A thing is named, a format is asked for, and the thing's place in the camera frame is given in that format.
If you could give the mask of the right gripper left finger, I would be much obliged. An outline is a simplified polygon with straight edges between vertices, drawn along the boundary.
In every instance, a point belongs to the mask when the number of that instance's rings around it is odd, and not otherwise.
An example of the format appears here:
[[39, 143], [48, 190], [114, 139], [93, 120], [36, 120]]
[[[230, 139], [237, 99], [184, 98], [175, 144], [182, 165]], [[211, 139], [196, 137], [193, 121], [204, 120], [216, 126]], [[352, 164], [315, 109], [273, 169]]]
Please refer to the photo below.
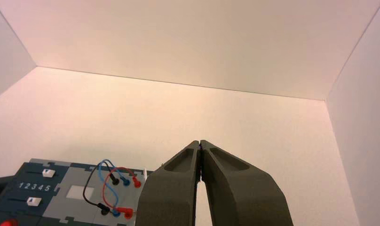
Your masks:
[[136, 225], [195, 225], [199, 181], [199, 141], [192, 141], [148, 176], [139, 198]]

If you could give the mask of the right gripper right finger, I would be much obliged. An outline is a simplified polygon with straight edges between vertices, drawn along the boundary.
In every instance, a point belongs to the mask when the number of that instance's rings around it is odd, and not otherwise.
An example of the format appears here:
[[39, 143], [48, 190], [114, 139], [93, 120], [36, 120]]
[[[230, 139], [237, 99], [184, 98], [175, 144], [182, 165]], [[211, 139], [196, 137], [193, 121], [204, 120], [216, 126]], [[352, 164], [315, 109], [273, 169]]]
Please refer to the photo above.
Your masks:
[[291, 226], [284, 193], [273, 177], [202, 140], [201, 179], [214, 226]]

